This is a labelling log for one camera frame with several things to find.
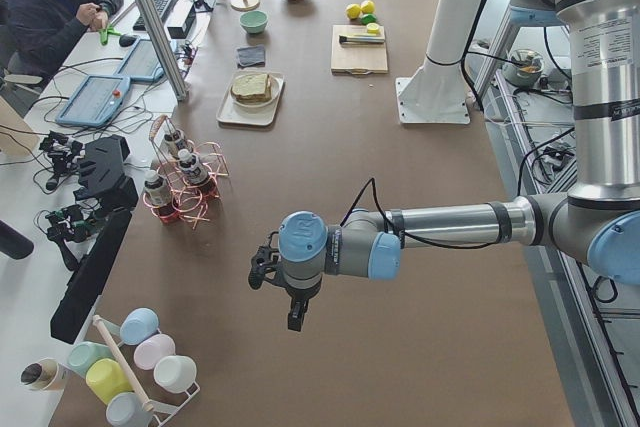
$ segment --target white desk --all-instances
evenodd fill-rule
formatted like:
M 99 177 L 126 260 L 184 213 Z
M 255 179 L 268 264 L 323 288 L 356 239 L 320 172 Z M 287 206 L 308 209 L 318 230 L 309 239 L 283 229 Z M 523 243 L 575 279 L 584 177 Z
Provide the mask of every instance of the white desk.
M 132 9 L 117 24 L 116 30 L 130 33 L 137 16 L 137 9 Z M 202 33 L 208 21 L 207 15 L 198 15 L 197 22 L 191 30 L 192 37 Z M 102 46 L 98 34 L 88 32 L 68 57 L 65 65 L 106 57 L 121 58 L 126 52 L 126 48 L 118 45 L 117 37 L 110 37 L 108 44 Z M 49 83 L 41 98 L 54 95 L 68 97 L 82 81 L 83 72 L 111 74 L 118 63 L 117 60 L 90 63 L 78 67 L 82 72 L 66 69 Z M 132 85 L 125 105 L 138 99 L 147 87 Z M 73 133 L 75 129 L 64 128 L 52 122 L 63 105 L 64 102 L 55 99 L 43 100 L 35 104 L 25 120 L 38 133 L 48 133 L 50 130 Z M 171 86 L 164 81 L 144 95 L 144 104 L 138 102 L 136 105 L 146 107 L 146 117 L 157 118 L 163 113 L 171 114 L 177 102 Z M 51 122 L 45 120 L 45 114 Z M 145 167 L 154 159 L 154 149 L 148 140 L 150 125 L 150 122 L 147 122 L 133 133 L 113 132 L 124 135 L 127 139 L 131 155 L 126 159 L 126 164 Z M 110 135 L 110 132 L 107 131 L 104 135 Z M 85 136 L 78 140 L 88 143 L 93 137 Z M 39 154 L 37 147 L 34 154 Z M 0 152 L 0 163 L 25 160 L 29 160 L 29 157 L 8 157 Z M 125 165 L 126 173 L 134 179 L 138 192 L 142 192 L 144 169 L 132 166 Z M 0 336 L 3 339 L 0 344 L 0 425 L 36 427 L 49 422 L 60 399 L 60 393 L 31 392 L 20 384 L 20 374 L 24 367 L 45 357 L 52 357 L 64 363 L 72 348 L 71 345 L 52 339 L 49 334 L 49 320 L 66 291 L 71 273 L 65 268 L 58 247 L 36 228 L 34 218 L 41 210 L 56 210 L 73 204 L 73 191 L 78 189 L 79 185 L 76 178 L 72 177 L 54 193 L 45 195 L 32 181 L 32 176 L 40 169 L 42 167 L 35 161 L 0 166 L 0 219 L 35 244 L 34 252 L 23 260 L 13 260 L 0 255 Z M 46 173 L 38 177 L 42 185 L 47 178 Z M 46 223 L 42 216 L 40 224 L 45 230 Z M 68 246 L 79 258 L 89 250 L 91 241 L 82 244 L 69 243 Z

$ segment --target paper cup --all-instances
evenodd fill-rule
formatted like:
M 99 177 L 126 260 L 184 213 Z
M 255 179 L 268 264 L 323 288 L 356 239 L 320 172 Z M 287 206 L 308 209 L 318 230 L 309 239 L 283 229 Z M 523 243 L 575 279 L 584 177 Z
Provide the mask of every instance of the paper cup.
M 120 338 L 127 345 L 138 345 L 158 332 L 159 324 L 158 316 L 153 310 L 141 307 L 124 319 L 120 326 Z
M 85 382 L 106 405 L 116 395 L 133 390 L 120 365 L 112 359 L 101 359 L 93 364 L 87 371 Z
M 42 359 L 38 361 L 42 366 L 42 375 L 40 379 L 29 384 L 29 390 L 62 390 L 71 375 L 64 365 L 58 363 L 55 359 Z
M 80 377 L 87 376 L 87 371 L 100 359 L 113 359 L 113 355 L 104 344 L 80 342 L 67 357 L 67 365 Z
M 170 355 L 153 369 L 153 379 L 172 394 L 184 392 L 196 381 L 196 363 L 185 355 Z
M 147 427 L 152 418 L 133 392 L 116 395 L 107 406 L 107 422 L 114 427 Z
M 176 344 L 167 334 L 156 334 L 136 347 L 133 361 L 142 370 L 152 370 L 160 359 L 176 353 Z

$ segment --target chair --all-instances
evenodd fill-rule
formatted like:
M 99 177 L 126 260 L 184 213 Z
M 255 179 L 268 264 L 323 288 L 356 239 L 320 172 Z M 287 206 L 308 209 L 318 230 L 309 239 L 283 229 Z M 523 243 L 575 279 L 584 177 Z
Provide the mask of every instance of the chair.
M 19 60 L 16 43 L 7 25 L 8 19 L 7 3 L 0 0 L 0 95 L 24 117 L 40 95 L 37 89 L 29 86 L 39 84 L 42 79 L 12 74 L 12 70 L 19 65 Z

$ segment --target white pillar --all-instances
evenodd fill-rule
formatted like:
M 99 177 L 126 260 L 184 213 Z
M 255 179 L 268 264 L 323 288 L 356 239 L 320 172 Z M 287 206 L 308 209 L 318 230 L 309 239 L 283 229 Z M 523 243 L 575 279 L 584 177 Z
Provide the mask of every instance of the white pillar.
M 439 0 L 427 55 L 441 62 L 460 60 L 481 0 Z M 402 123 L 468 124 L 466 86 L 460 65 L 439 66 L 425 57 L 411 78 L 396 79 Z

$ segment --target desk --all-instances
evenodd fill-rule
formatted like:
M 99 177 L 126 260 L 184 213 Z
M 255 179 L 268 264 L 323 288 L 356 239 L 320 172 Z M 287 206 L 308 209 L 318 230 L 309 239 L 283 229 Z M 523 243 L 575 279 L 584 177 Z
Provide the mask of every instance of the desk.
M 195 359 L 202 392 L 175 426 L 572 425 L 517 245 L 409 250 L 392 282 L 325 276 L 302 333 L 286 329 L 281 289 L 247 285 L 249 259 L 285 215 L 338 222 L 371 176 L 386 209 L 507 200 L 481 115 L 397 120 L 394 79 L 422 64 L 437 0 L 375 0 L 390 73 L 331 74 L 331 27 L 360 1 L 261 0 L 269 25 L 248 37 L 218 0 L 174 121 L 220 143 L 231 178 L 195 231 L 138 208 L 97 311 L 122 321 L 150 307 Z M 221 127 L 235 49 L 260 43 L 285 77 L 276 120 Z M 50 425 L 105 425 L 104 405 L 74 377 Z

